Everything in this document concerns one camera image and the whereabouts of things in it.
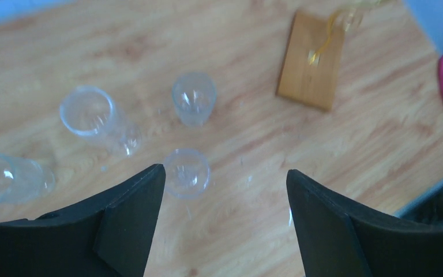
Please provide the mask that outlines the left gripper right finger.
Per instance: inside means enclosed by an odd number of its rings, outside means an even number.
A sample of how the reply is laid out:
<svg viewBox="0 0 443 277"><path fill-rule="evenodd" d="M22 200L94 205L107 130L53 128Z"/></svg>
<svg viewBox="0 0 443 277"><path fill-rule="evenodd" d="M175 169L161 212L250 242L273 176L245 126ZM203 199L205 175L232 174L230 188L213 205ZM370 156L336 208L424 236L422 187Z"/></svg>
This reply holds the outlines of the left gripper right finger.
<svg viewBox="0 0 443 277"><path fill-rule="evenodd" d="M443 276L443 227L372 209L298 170L286 186L307 276Z"/></svg>

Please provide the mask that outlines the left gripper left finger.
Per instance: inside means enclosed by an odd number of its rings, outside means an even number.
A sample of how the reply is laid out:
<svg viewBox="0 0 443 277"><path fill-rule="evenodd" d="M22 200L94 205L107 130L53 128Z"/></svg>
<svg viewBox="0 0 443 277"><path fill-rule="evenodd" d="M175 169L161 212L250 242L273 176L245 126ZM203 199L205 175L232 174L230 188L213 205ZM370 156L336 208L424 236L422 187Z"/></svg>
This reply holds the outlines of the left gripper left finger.
<svg viewBox="0 0 443 277"><path fill-rule="evenodd" d="M165 181L153 164L37 219L0 223L0 276L143 276Z"/></svg>

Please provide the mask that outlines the clear wine glass back top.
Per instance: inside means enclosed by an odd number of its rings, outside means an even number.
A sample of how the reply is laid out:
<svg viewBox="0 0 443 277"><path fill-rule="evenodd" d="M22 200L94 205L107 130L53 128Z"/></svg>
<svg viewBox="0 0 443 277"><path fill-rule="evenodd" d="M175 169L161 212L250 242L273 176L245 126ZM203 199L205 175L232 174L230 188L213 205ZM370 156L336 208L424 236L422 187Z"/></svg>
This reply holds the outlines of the clear wine glass back top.
<svg viewBox="0 0 443 277"><path fill-rule="evenodd" d="M193 148L178 148L164 160L165 191L179 199L194 200L209 186L211 168L206 157Z"/></svg>

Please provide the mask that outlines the clear ribbed wine glass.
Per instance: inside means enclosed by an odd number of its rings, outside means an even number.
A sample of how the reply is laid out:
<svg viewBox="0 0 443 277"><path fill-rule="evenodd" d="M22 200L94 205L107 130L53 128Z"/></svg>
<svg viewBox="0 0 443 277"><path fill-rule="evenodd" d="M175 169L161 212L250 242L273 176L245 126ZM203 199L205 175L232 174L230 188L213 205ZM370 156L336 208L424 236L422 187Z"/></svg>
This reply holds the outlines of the clear ribbed wine glass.
<svg viewBox="0 0 443 277"><path fill-rule="evenodd" d="M0 154L0 203L21 204L55 188L55 176L32 159Z"/></svg>

